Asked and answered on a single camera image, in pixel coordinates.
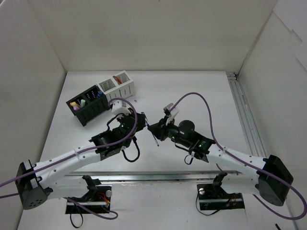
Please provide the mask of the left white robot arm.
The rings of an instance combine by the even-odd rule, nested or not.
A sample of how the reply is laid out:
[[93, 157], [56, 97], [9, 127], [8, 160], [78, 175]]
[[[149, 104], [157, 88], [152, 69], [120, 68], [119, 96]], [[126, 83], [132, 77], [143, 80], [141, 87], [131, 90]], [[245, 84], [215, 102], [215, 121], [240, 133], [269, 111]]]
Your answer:
[[20, 163], [15, 182], [24, 210], [47, 200], [72, 197], [82, 201], [94, 199], [100, 182], [88, 175], [69, 179], [67, 175], [86, 165], [106, 160], [136, 141], [135, 133], [146, 126], [145, 114], [121, 114], [119, 126], [102, 132], [83, 146], [48, 161]]

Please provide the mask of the green highlighter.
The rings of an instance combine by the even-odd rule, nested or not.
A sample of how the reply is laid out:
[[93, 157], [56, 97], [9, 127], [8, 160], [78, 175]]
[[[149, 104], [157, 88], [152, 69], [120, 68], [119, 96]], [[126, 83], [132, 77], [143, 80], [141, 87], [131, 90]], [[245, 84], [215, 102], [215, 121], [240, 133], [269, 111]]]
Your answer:
[[81, 99], [80, 108], [83, 108], [86, 105], [86, 100]]

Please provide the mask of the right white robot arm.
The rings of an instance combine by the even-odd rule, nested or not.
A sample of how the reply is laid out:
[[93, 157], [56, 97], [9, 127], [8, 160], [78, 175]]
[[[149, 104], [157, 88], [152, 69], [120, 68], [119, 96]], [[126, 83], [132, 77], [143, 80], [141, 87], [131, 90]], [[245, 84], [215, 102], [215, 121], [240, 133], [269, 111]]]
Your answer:
[[186, 147], [188, 153], [198, 160], [225, 166], [248, 176], [255, 181], [255, 194], [272, 205], [281, 207], [284, 204], [290, 190], [287, 185], [292, 184], [294, 179], [279, 157], [270, 155], [262, 158], [230, 152], [213, 139], [196, 132], [194, 123], [189, 120], [176, 126], [161, 119], [148, 129], [160, 141], [169, 138], [175, 144]]

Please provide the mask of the red pen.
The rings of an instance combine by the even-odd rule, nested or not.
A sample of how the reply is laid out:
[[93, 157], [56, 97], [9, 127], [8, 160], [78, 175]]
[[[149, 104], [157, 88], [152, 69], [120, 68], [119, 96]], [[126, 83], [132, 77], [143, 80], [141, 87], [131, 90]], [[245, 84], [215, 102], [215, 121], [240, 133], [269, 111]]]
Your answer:
[[118, 82], [118, 84], [122, 84], [122, 81], [117, 76], [113, 76], [113, 78]]

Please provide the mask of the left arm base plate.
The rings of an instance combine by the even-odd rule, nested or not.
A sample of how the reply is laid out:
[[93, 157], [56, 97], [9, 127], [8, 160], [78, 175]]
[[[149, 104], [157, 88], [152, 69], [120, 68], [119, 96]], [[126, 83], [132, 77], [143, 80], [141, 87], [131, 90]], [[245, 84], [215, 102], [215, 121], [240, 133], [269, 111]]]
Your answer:
[[[101, 185], [98, 186], [97, 192], [89, 198], [76, 198], [71, 197], [72, 200], [85, 206], [87, 209], [91, 210], [97, 214], [106, 214], [106, 210], [110, 210], [112, 196], [112, 186], [111, 185]], [[65, 214], [90, 214], [88, 211], [76, 206], [74, 203], [67, 201]]]

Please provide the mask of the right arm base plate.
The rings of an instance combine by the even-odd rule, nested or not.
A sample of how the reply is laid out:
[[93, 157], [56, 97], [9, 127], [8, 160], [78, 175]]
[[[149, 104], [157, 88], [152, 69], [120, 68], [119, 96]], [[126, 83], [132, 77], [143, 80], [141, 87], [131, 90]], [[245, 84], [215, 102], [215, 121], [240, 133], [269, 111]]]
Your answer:
[[228, 194], [222, 188], [212, 184], [197, 184], [196, 207], [206, 215], [222, 210], [245, 209], [241, 193]]

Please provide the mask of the blue pen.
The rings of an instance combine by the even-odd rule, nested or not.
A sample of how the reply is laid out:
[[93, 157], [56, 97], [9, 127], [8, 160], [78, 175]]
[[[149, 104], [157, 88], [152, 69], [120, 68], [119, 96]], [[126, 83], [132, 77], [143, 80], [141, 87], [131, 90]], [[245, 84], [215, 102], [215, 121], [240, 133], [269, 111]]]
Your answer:
[[159, 145], [159, 143], [158, 143], [158, 140], [156, 139], [156, 137], [154, 136], [154, 134], [151, 132], [151, 134], [152, 134], [152, 136], [153, 136], [153, 138], [154, 138], [154, 141], [155, 141], [155, 143], [156, 143], [156, 145], [159, 147], [160, 145]]

